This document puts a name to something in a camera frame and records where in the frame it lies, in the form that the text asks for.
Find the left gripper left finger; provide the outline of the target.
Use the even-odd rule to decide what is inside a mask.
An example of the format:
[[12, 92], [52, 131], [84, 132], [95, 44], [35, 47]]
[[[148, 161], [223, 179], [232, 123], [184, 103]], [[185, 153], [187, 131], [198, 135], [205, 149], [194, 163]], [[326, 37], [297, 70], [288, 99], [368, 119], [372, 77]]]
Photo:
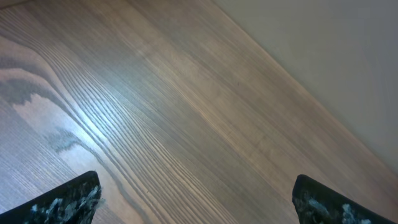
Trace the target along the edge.
[[1, 214], [2, 224], [87, 223], [102, 204], [97, 172], [91, 170]]

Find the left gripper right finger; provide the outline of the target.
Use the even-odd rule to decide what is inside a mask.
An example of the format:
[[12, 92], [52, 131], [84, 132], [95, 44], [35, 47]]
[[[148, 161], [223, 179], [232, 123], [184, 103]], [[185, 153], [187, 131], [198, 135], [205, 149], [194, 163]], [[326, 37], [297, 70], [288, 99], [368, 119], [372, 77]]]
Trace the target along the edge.
[[297, 176], [292, 202], [300, 224], [391, 223], [304, 174]]

